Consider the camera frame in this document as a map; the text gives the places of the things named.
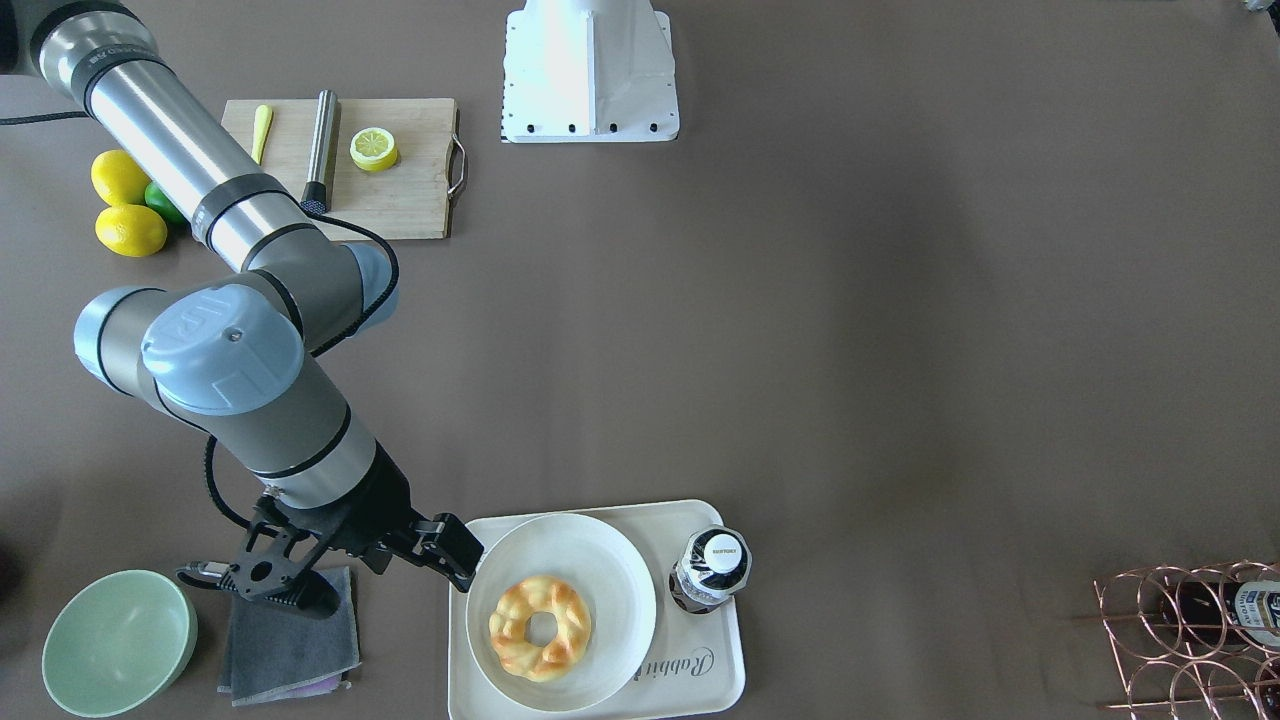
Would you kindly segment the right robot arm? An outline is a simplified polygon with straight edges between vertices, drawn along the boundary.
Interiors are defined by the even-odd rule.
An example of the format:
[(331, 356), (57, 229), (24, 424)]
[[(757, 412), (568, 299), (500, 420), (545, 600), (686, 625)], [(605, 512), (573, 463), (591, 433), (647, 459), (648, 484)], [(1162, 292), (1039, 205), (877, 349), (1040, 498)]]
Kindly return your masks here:
[(333, 243), (119, 3), (5, 1), (3, 72), (45, 79), (99, 122), (232, 269), (180, 292), (102, 293), (74, 331), (101, 382), (207, 433), (264, 483), (242, 547), (195, 584), (302, 609), (326, 592), (314, 564), (334, 550), (376, 573), (401, 557), (466, 592), (481, 543), (456, 516), (412, 509), (315, 357), (390, 297), (390, 252)]

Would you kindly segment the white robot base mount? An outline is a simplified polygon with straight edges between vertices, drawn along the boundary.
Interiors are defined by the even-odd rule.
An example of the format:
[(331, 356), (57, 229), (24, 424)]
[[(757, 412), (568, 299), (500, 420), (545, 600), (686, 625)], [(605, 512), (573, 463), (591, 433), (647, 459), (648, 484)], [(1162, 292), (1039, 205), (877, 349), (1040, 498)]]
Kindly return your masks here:
[(669, 17), (649, 1), (527, 1), (506, 18), (500, 140), (678, 137)]

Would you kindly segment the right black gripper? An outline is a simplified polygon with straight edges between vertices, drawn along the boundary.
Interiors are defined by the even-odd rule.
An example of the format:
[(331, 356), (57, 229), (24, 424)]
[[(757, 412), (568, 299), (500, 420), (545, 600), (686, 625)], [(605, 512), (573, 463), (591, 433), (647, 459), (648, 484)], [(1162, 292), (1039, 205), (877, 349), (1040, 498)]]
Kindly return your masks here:
[(411, 507), (410, 483), (379, 445), (364, 479), (339, 500), (316, 509), (292, 509), (280, 500), (259, 501), (259, 518), (316, 538), (297, 561), (310, 569), (329, 550), (352, 553), (376, 574), (392, 556), (444, 577), (468, 593), (484, 546), (453, 514), (424, 518)]

